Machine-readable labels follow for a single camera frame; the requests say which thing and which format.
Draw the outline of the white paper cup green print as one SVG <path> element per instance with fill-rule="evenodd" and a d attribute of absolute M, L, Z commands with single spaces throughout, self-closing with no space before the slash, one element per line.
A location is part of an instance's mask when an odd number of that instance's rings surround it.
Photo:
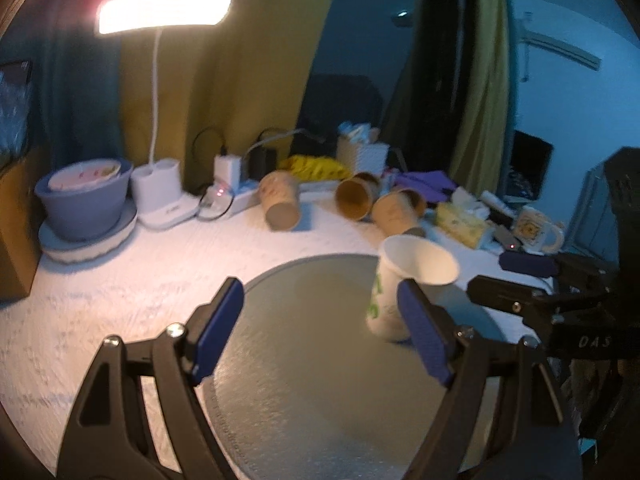
<path fill-rule="evenodd" d="M 408 234 L 382 241 L 378 251 L 366 323 L 372 334 L 386 341 L 410 337 L 398 308 L 397 289 L 403 280 L 415 280 L 428 292 L 440 294 L 460 274 L 458 260 L 439 244 Z"/>

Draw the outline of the brown paper cup middle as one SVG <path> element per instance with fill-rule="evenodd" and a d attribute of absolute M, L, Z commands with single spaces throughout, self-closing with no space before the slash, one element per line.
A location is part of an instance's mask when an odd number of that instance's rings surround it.
<path fill-rule="evenodd" d="M 358 172 L 337 185 L 334 194 L 335 205 L 343 217 L 360 221 L 370 214 L 380 192 L 379 177 L 368 172 Z"/>

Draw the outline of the brown paper cup left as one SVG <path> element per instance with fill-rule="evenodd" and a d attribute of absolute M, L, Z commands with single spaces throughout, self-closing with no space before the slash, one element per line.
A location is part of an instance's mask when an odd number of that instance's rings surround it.
<path fill-rule="evenodd" d="M 299 224 L 299 182 L 287 171 L 276 170 L 259 182 L 258 196 L 265 220 L 273 231 L 291 231 Z"/>

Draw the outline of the white mug yellow print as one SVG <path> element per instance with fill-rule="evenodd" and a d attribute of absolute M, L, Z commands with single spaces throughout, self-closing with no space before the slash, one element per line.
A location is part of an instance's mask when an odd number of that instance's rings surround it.
<path fill-rule="evenodd" d="M 530 254 L 554 255 L 564 244 L 564 231 L 541 211 L 524 206 L 516 218 L 514 236 Z"/>

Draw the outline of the yellow tissue pack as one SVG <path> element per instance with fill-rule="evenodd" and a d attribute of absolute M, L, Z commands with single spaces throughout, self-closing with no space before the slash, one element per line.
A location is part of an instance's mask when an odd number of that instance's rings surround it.
<path fill-rule="evenodd" d="M 435 209 L 435 223 L 449 237 L 470 249 L 482 249 L 491 240 L 494 229 L 450 203 L 439 203 Z"/>

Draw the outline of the black monitor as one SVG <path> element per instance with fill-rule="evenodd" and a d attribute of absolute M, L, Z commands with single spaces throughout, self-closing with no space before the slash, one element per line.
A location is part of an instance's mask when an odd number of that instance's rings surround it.
<path fill-rule="evenodd" d="M 552 153 L 552 144 L 538 136 L 515 130 L 506 178 L 506 196 L 538 200 Z"/>

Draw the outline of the yellow curtain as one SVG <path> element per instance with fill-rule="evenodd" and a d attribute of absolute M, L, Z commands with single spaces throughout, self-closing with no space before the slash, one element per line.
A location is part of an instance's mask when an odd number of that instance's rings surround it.
<path fill-rule="evenodd" d="M 508 0 L 476 0 L 468 94 L 450 176 L 467 191 L 498 188 L 510 98 Z"/>

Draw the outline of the purple cloth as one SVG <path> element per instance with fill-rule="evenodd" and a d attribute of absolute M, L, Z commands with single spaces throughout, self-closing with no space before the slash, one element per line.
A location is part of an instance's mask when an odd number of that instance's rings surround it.
<path fill-rule="evenodd" d="M 392 185 L 393 190 L 408 188 L 418 192 L 430 205 L 448 202 L 458 187 L 442 170 L 400 172 Z"/>

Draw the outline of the round grey tray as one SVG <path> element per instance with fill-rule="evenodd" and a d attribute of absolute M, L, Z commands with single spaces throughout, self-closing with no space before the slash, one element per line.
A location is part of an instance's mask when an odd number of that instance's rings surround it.
<path fill-rule="evenodd" d="M 410 344 L 367 328 L 378 260 L 325 255 L 249 282 L 203 398 L 251 479 L 399 479 L 444 389 Z"/>

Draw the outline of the white scalloped plate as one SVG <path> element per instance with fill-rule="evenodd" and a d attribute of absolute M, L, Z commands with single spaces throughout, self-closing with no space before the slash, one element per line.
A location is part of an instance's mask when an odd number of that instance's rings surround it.
<path fill-rule="evenodd" d="M 73 264 L 91 261 L 114 252 L 128 240 L 137 225 L 138 211 L 132 198 L 125 200 L 124 209 L 116 224 L 106 233 L 94 240 L 69 242 L 58 237 L 43 222 L 38 231 L 38 240 L 42 252 L 53 261 Z"/>

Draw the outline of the white woven basket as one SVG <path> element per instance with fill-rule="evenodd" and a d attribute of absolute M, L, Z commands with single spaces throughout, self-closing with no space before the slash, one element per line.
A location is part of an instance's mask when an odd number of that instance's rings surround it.
<path fill-rule="evenodd" d="M 389 148 L 385 143 L 352 143 L 341 136 L 337 141 L 336 160 L 352 174 L 367 172 L 381 177 Z"/>

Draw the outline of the grey bowl with lid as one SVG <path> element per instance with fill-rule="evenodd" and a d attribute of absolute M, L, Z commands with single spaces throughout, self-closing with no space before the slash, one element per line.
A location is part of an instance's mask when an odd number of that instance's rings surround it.
<path fill-rule="evenodd" d="M 109 231 L 125 208 L 132 163 L 116 158 L 118 174 L 83 190 L 53 191 L 49 181 L 53 172 L 35 185 L 35 194 L 43 204 L 47 222 L 62 240 L 83 242 L 94 240 Z"/>

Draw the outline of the white air conditioner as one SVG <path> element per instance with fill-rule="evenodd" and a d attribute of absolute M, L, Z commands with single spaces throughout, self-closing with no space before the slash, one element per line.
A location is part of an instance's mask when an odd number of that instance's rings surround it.
<path fill-rule="evenodd" d="M 544 50 L 561 58 L 566 58 L 581 66 L 597 72 L 600 70 L 602 60 L 590 52 L 569 44 L 566 41 L 556 39 L 541 32 L 534 32 L 529 28 L 533 21 L 532 12 L 524 12 L 518 21 L 518 43 L 524 46 L 523 73 L 521 82 L 527 82 L 530 78 L 530 49 Z"/>

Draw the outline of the yellow snack bag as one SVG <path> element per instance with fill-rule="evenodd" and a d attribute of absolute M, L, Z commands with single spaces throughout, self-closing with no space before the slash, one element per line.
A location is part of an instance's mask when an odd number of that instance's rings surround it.
<path fill-rule="evenodd" d="M 341 181 L 352 176 L 341 162 L 324 156 L 292 155 L 282 160 L 278 168 L 302 182 Z"/>

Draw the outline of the white power strip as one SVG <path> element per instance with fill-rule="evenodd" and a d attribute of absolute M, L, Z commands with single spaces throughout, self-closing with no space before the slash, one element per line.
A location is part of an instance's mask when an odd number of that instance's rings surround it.
<path fill-rule="evenodd" d="M 215 182 L 206 188 L 198 203 L 196 218 L 202 221 L 228 219 L 239 212 L 259 204 L 258 183 L 248 180 L 233 191 L 222 182 Z"/>

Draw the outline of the white charger plug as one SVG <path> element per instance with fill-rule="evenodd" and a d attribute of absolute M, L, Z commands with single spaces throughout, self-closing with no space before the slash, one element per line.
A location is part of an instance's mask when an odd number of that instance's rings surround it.
<path fill-rule="evenodd" d="M 217 155 L 214 160 L 214 178 L 224 182 L 236 192 L 240 188 L 242 158 L 238 155 Z"/>

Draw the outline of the black power adapter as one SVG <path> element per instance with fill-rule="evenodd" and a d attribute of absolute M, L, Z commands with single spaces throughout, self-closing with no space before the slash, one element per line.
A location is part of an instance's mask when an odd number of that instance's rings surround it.
<path fill-rule="evenodd" d="M 275 148 L 258 146 L 248 154 L 248 176 L 255 181 L 277 169 L 278 152 Z"/>

